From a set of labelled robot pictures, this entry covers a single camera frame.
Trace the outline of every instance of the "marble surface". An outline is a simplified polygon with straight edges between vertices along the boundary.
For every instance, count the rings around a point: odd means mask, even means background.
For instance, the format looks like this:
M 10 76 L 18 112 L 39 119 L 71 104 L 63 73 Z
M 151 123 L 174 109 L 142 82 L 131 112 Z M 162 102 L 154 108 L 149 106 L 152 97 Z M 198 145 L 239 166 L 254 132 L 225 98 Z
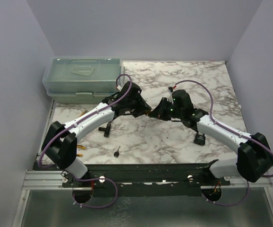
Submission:
M 167 87 L 183 79 L 192 79 L 211 91 L 214 118 L 246 131 L 224 62 L 125 61 L 124 65 L 126 73 L 142 88 L 141 95 L 152 108 L 163 96 L 168 97 Z M 195 107 L 209 110 L 209 96 L 200 86 L 182 83 L 177 88 L 186 89 Z M 71 121 L 85 109 L 94 107 L 57 104 L 53 122 Z M 85 164 L 200 163 L 236 157 L 233 151 L 209 136 L 206 136 L 205 146 L 196 145 L 194 136 L 194 131 L 179 122 L 164 122 L 147 116 L 121 116 L 113 121 L 109 138 L 94 130 L 80 141 L 79 144 L 87 149 L 78 148 L 78 153 L 83 154 L 80 159 Z M 120 155 L 116 158 L 113 154 L 119 146 Z M 50 164 L 51 160 L 44 157 L 43 163 Z

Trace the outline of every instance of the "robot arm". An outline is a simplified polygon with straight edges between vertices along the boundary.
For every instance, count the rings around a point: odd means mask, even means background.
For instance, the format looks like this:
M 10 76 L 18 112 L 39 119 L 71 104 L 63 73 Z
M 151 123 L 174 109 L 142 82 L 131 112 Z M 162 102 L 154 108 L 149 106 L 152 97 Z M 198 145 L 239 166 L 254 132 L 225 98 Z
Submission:
M 88 169 L 77 158 L 76 147 L 77 143 L 84 136 L 100 125 L 124 115 L 127 111 L 134 117 L 150 112 L 151 107 L 141 97 L 140 87 L 134 83 L 132 83 L 131 89 L 126 96 L 120 100 L 127 92 L 128 87 L 129 82 L 123 86 L 120 92 L 105 98 L 92 111 L 73 121 L 66 122 L 65 124 L 60 124 L 59 122 L 52 123 L 42 145 L 42 150 L 44 150 L 44 148 L 46 149 L 45 154 L 60 169 L 65 169 L 76 178 L 83 177 Z M 47 144 L 53 140 L 56 135 L 67 128 L 69 128 L 69 130 L 60 135 L 46 148 Z
M 191 98 L 185 90 L 173 92 L 171 87 L 169 90 L 170 98 L 162 98 L 159 105 L 149 114 L 149 117 L 164 121 L 179 119 L 187 128 L 215 138 L 238 155 L 234 159 L 212 161 L 204 170 L 207 177 L 242 176 L 250 182 L 256 182 L 273 166 L 273 156 L 269 152 L 245 139 L 245 137 L 252 138 L 269 148 L 264 135 L 260 133 L 251 135 L 217 120 L 214 122 L 208 112 L 193 107 Z
M 250 182 L 256 182 L 273 166 L 273 157 L 270 153 L 252 141 L 241 137 L 241 135 L 248 136 L 269 148 L 264 135 L 260 133 L 250 135 L 222 123 L 221 125 L 227 127 L 230 131 L 223 129 L 210 119 L 206 111 L 193 107 L 191 98 L 186 91 L 177 90 L 173 92 L 172 90 L 170 98 L 162 98 L 159 105 L 151 112 L 151 107 L 141 97 L 140 87 L 134 83 L 132 83 L 127 95 L 120 102 L 116 102 L 123 97 L 128 87 L 129 83 L 127 82 L 120 92 L 105 98 L 95 109 L 78 119 L 65 124 L 54 122 L 49 128 L 42 146 L 42 150 L 46 149 L 45 154 L 60 169 L 67 170 L 76 178 L 82 178 L 88 169 L 76 158 L 77 143 L 95 128 L 125 115 L 129 111 L 130 115 L 134 117 L 148 114 L 149 117 L 164 121 L 179 119 L 186 127 L 215 138 L 238 155 L 235 159 L 214 160 L 209 163 L 203 169 L 203 174 L 208 179 L 242 176 Z M 61 134 L 46 148 L 47 144 L 56 135 L 67 128 L 70 129 Z

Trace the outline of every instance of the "translucent green container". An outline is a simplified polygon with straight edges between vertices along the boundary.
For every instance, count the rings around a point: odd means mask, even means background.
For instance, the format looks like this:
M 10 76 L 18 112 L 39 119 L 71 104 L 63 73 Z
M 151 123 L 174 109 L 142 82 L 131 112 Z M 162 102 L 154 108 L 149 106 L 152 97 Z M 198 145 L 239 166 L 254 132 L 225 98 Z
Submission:
M 47 94 L 63 104 L 98 104 L 117 92 L 115 81 L 124 73 L 116 58 L 55 58 L 47 68 L 43 84 Z M 119 81 L 122 86 L 124 77 Z

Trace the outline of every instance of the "bolt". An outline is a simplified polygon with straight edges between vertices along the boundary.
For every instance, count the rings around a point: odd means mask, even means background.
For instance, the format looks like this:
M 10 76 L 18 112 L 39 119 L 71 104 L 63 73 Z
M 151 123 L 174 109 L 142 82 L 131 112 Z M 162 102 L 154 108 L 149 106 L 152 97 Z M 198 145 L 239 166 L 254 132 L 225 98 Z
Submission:
M 194 180 L 192 175 L 188 175 L 187 179 L 191 182 L 192 180 Z

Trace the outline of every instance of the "black joint housing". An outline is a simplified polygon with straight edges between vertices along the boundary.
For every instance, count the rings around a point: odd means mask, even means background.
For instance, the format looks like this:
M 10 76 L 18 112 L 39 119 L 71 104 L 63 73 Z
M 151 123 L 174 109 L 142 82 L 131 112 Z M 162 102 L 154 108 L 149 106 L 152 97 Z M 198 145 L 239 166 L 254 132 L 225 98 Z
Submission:
M 64 129 L 63 124 L 52 123 L 43 142 L 42 150 Z M 48 147 L 45 153 L 60 169 L 69 167 L 76 158 L 77 138 L 75 136 L 75 133 L 65 132 Z
M 270 149 L 266 137 L 256 133 L 252 139 Z M 248 140 L 238 148 L 237 170 L 249 182 L 256 182 L 273 166 L 273 156 L 261 146 Z

